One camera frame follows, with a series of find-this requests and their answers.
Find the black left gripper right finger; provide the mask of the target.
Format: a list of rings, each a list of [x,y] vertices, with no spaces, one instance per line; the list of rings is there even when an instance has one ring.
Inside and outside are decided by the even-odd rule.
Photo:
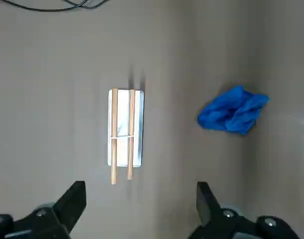
[[[298,239],[284,220],[260,216],[255,222],[231,208],[221,207],[207,182],[197,183],[196,209],[201,224],[190,239]]]

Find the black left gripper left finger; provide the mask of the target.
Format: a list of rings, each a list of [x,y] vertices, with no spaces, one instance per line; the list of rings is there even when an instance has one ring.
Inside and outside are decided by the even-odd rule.
[[[0,239],[69,239],[87,205],[85,181],[75,181],[54,204],[14,220],[0,214]]]

